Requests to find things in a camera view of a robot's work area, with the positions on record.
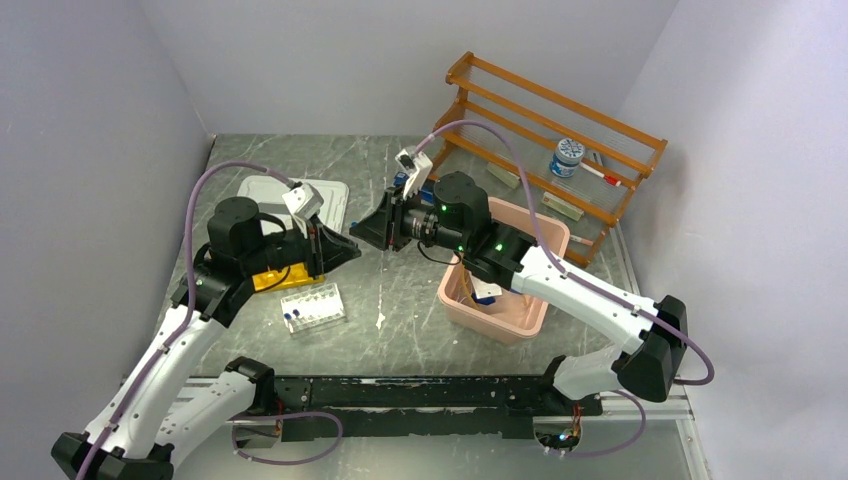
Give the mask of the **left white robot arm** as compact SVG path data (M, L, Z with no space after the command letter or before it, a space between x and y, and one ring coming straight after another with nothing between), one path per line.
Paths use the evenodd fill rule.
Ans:
M160 331L118 393L81 433L65 432L51 456L70 479L170 479L185 457L239 415L282 410L271 367L241 356L211 387L171 409L195 366L254 295L260 273L302 264L312 277L360 257L355 242L317 215L264 234L276 222L247 197L217 204L209 240L190 257Z

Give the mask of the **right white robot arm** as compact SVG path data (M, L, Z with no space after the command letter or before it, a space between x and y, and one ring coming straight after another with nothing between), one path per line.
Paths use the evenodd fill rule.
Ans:
M426 204L418 195L404 198L400 186L389 187L350 233L383 251L409 242L448 249L472 276L546 302L611 340L603 351L551 363L539 389L548 412L562 414L590 394L618 389L654 403L667 399L688 348L681 300L634 295L546 253L540 235L494 217L493 198L465 173L440 178L432 197Z

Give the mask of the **small clear plastic bag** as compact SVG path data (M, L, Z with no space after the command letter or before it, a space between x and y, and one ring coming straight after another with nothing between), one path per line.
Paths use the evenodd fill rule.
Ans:
M473 285L475 293L479 299L498 297L503 293L502 288L497 284L474 280Z

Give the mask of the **yellow test tube rack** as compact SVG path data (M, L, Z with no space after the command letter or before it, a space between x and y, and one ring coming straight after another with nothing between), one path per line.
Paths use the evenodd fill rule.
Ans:
M311 276L305 263L285 267L282 270L267 271L252 277L256 293L303 287L322 283L325 280L324 275Z

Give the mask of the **white plastic lid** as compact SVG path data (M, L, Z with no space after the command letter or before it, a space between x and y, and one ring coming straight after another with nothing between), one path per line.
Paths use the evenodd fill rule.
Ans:
M321 195L321 222L335 232L343 233L349 187L339 181L301 179L301 182L311 185ZM237 195L251 198L261 212L278 218L287 229L292 229L293 221L283 201L283 195L288 191L288 187L272 177L251 175L241 182Z

